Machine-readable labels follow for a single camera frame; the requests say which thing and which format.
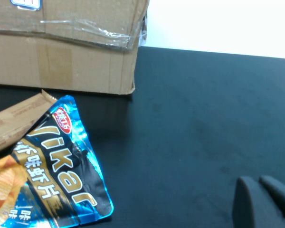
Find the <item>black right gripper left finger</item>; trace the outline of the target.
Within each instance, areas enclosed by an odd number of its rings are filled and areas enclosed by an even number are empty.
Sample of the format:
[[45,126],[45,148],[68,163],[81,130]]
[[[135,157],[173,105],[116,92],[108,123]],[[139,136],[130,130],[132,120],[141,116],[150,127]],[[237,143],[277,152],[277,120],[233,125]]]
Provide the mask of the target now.
[[249,176],[237,179],[232,208],[235,228],[285,228],[285,217],[266,189]]

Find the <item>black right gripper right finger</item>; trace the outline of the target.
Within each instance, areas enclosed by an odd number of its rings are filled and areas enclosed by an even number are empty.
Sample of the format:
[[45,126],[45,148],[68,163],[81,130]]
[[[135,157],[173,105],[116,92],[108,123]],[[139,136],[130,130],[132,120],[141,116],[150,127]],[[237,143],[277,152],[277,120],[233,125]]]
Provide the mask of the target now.
[[259,183],[266,189],[285,217],[285,184],[272,176],[259,177]]

